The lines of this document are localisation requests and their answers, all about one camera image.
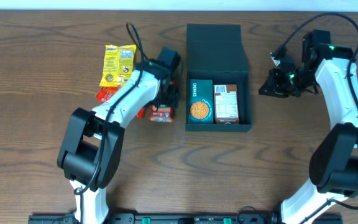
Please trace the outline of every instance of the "brown box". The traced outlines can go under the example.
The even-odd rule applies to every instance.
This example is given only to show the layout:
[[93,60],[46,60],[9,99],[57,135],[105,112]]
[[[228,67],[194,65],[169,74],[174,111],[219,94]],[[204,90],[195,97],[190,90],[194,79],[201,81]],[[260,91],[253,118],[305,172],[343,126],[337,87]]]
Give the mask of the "brown box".
[[215,123],[238,124],[237,85],[214,85]]

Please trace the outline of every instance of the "wooden tabletop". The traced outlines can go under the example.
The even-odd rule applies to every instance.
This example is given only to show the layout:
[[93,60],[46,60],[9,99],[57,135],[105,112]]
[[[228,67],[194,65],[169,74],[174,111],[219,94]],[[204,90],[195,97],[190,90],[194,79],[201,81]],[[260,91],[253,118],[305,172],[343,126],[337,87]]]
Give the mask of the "wooden tabletop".
[[[323,95],[260,96],[274,51],[315,12],[0,11],[0,223],[26,223],[32,213],[75,209],[73,189],[56,165],[71,113],[94,98],[104,45],[131,40],[134,23],[144,50],[163,46],[186,60],[186,24],[240,24],[250,64],[254,127],[249,133],[185,132],[185,86],[175,122],[134,119],[119,170],[108,185],[111,207],[140,213],[271,210],[308,178],[313,151],[329,132]],[[358,22],[358,13],[349,13]],[[334,44],[356,46],[350,23],[324,17],[288,44],[300,61],[301,37],[330,30]],[[347,202],[358,205],[358,197]],[[346,223],[358,212],[335,205]]]

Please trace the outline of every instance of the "black box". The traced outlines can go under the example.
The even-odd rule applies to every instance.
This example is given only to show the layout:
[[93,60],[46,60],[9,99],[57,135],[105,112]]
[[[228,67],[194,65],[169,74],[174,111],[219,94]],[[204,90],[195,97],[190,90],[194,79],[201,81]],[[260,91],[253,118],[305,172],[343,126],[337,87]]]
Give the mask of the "black box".
[[[248,132],[252,127],[249,66],[240,25],[187,25],[186,131]],[[240,124],[189,124],[189,79],[236,84]]]

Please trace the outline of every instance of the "yellow bag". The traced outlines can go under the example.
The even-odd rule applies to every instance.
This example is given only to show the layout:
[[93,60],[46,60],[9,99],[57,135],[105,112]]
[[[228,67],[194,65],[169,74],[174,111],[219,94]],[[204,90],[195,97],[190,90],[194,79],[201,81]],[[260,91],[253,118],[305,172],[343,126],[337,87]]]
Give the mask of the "yellow bag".
[[130,79],[134,68],[136,45],[106,45],[103,76],[99,86],[121,87]]

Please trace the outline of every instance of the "teal box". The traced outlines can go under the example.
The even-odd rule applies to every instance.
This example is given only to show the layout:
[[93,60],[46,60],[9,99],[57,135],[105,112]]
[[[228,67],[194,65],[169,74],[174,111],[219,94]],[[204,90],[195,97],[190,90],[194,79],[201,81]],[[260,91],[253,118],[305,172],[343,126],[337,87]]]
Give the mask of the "teal box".
[[212,80],[190,79],[190,124],[213,124],[213,84]]

